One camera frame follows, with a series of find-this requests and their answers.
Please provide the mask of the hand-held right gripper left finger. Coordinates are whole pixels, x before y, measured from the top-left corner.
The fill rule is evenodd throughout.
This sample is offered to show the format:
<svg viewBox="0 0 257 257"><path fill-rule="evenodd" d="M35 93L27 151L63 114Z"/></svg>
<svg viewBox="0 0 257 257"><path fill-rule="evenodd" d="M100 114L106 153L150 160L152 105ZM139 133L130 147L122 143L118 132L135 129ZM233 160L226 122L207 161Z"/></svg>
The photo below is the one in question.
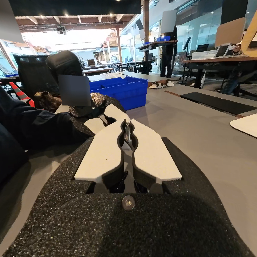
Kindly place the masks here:
<svg viewBox="0 0 257 257"><path fill-rule="evenodd" d="M115 185L124 174L125 119L108 125L93 138L75 173L75 180Z"/></svg>

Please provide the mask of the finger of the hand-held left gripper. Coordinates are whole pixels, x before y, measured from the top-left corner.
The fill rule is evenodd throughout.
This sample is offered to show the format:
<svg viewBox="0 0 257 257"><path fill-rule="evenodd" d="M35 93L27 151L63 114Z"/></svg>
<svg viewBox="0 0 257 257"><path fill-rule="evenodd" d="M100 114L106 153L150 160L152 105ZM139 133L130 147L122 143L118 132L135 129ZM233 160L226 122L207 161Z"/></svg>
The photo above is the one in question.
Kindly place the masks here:
<svg viewBox="0 0 257 257"><path fill-rule="evenodd" d="M100 117L89 119L84 123L84 125L95 135L107 127L107 124Z"/></svg>
<svg viewBox="0 0 257 257"><path fill-rule="evenodd" d="M123 121L124 119L126 120L126 122L129 122L131 120L125 112L121 111L113 104L106 106L104 110L104 116L107 123L114 123L118 120Z"/></svg>

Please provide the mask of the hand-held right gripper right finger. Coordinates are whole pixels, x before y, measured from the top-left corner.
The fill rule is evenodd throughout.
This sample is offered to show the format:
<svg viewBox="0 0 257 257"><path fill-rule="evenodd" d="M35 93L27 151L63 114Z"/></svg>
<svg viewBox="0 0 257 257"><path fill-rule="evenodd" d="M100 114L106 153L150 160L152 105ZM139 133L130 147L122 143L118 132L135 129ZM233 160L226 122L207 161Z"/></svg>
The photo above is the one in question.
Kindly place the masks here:
<svg viewBox="0 0 257 257"><path fill-rule="evenodd" d="M141 185L181 180L179 172L162 137L142 123L131 120L133 176Z"/></svg>

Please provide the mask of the silver bolt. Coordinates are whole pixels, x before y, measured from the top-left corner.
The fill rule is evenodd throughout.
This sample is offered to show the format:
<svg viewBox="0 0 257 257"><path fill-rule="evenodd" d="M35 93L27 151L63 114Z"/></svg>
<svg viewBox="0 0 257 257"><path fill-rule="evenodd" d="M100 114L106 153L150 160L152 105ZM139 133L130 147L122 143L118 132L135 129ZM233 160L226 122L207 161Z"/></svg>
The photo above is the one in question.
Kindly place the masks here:
<svg viewBox="0 0 257 257"><path fill-rule="evenodd" d="M131 124L130 124L130 121L129 121L129 122L126 122L126 124L125 124L124 141L125 141L130 147L133 147L133 144L132 144L132 136L131 136Z"/></svg>

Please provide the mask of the person's left forearm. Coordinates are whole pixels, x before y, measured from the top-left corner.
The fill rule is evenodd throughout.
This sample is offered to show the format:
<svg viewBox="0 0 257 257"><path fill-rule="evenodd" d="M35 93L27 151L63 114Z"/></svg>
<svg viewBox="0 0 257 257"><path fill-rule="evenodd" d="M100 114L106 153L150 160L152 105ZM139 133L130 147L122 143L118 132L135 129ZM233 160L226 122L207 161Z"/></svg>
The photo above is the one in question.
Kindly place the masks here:
<svg viewBox="0 0 257 257"><path fill-rule="evenodd" d="M2 87L0 122L24 150L79 143L90 137L75 127L68 112L54 114L28 106L11 98Z"/></svg>

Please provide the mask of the dark patterned bag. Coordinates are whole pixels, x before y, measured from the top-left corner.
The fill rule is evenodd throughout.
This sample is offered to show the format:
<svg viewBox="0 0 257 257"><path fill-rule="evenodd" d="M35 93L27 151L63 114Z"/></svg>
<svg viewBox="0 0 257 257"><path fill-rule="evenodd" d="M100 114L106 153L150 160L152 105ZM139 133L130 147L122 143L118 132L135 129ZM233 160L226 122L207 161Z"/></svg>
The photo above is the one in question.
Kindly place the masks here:
<svg viewBox="0 0 257 257"><path fill-rule="evenodd" d="M62 104L59 95L54 97L47 91L36 92L33 101L37 109L43 109L51 113L55 113Z"/></svg>

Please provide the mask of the light grey table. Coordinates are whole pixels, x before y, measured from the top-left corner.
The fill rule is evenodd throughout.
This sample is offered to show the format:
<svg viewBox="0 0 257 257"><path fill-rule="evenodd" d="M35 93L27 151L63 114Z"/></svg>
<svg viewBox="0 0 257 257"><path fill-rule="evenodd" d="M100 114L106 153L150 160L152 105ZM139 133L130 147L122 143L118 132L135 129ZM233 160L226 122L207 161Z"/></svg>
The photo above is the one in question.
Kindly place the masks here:
<svg viewBox="0 0 257 257"><path fill-rule="evenodd" d="M121 78L125 78L126 76L129 77L134 77L134 78L140 78L140 79L147 79L148 83L151 82L161 82L164 83L167 79L166 77L160 77L157 75L145 75L145 74L141 74L141 73L134 73L134 72L111 72L111 73L102 73L99 75L88 75L88 78L90 81L99 81L99 80L104 80L104 79L111 79L111 78L117 78L117 77L121 77Z"/></svg>

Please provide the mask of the white crumpled pieces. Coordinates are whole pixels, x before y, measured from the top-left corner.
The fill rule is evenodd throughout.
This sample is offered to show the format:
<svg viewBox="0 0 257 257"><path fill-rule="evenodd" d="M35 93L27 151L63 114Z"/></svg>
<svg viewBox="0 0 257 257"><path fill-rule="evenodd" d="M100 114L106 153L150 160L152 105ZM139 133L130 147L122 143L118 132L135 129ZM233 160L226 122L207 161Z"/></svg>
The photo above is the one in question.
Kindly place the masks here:
<svg viewBox="0 0 257 257"><path fill-rule="evenodd" d="M166 87L172 87L177 82L178 82L178 80L171 80L171 79L150 82L148 84L148 89L161 89L161 88L166 88Z"/></svg>

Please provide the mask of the black mesh office chair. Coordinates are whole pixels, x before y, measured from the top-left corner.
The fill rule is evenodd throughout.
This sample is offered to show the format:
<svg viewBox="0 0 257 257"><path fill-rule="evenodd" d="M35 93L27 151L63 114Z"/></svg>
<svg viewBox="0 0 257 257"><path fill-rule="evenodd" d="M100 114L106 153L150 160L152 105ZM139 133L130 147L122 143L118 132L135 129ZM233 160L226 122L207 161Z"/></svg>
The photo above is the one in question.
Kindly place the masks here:
<svg viewBox="0 0 257 257"><path fill-rule="evenodd" d="M46 64L48 55L13 55L18 66L18 75L24 92L34 100L36 92L47 91L59 95L59 87Z"/></svg>

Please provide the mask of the orange safety vest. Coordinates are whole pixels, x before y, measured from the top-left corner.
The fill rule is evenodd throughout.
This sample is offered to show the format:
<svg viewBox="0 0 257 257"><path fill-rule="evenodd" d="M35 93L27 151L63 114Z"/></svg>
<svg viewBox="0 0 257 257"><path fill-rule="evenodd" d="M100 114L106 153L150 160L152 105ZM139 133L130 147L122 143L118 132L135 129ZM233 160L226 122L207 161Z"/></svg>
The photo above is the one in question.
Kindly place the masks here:
<svg viewBox="0 0 257 257"><path fill-rule="evenodd" d="M29 98L23 91L21 91L15 83L9 82L9 85L14 90L19 100L25 102L28 106L35 107L34 101L31 98Z"/></svg>

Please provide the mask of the black standing desk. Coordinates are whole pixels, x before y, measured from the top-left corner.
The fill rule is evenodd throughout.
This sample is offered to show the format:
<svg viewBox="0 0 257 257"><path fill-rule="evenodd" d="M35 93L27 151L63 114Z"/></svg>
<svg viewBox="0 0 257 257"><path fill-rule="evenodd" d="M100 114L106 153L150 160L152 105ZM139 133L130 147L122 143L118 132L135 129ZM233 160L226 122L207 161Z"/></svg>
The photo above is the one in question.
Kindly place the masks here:
<svg viewBox="0 0 257 257"><path fill-rule="evenodd" d="M144 64L143 64L144 74L145 75L149 74L149 62L150 61L148 60L148 55L149 55L150 50L154 50L157 47L162 47L162 46L166 46L166 45L174 45L177 42L178 42L178 40L156 41L156 42L150 42L148 44L137 47L136 49L139 52L145 52L145 61L144 61Z"/></svg>

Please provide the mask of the black rectangular mat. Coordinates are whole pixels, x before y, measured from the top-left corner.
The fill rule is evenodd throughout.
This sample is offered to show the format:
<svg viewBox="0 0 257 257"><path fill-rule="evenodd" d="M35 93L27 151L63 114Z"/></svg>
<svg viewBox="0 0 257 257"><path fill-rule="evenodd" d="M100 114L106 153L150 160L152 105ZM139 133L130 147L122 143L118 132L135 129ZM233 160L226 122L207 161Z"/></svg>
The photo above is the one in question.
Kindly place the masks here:
<svg viewBox="0 0 257 257"><path fill-rule="evenodd" d="M188 94L183 94L181 98L187 99L189 101L207 105L218 109L219 111L228 112L230 114L239 115L245 112L256 110L256 107L241 104L238 102L230 101L227 99L222 99L214 97L211 95L206 95L198 92L192 92Z"/></svg>

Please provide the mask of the white plastic tray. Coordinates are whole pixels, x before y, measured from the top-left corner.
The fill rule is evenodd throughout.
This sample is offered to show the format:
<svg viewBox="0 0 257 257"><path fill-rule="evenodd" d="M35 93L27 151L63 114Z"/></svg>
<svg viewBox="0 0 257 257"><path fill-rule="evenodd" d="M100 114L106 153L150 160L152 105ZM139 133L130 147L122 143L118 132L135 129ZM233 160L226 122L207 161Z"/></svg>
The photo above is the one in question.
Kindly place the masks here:
<svg viewBox="0 0 257 257"><path fill-rule="evenodd" d="M191 60L201 60L201 59L212 59L215 57L217 50L194 52L191 54Z"/></svg>

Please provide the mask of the tablet on stand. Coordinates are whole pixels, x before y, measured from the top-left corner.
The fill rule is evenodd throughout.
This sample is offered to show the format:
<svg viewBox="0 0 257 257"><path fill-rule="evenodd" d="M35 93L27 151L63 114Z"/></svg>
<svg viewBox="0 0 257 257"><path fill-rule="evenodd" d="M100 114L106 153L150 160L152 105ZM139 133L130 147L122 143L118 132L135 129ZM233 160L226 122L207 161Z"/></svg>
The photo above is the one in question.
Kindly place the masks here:
<svg viewBox="0 0 257 257"><path fill-rule="evenodd" d="M234 55L233 48L235 46L236 46L235 44L231 44L231 43L221 44L217 48L214 58L232 57Z"/></svg>

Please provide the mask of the tan divider panel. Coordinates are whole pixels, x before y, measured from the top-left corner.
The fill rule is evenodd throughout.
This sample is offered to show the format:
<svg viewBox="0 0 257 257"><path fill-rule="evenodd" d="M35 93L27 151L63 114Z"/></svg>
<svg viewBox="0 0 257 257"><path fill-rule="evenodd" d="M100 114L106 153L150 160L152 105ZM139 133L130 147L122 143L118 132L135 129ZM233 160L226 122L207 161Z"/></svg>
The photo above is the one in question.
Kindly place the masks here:
<svg viewBox="0 0 257 257"><path fill-rule="evenodd" d="M215 47L219 47L222 44L230 43L237 44L242 40L246 18L242 17L225 24L221 24L217 28Z"/></svg>

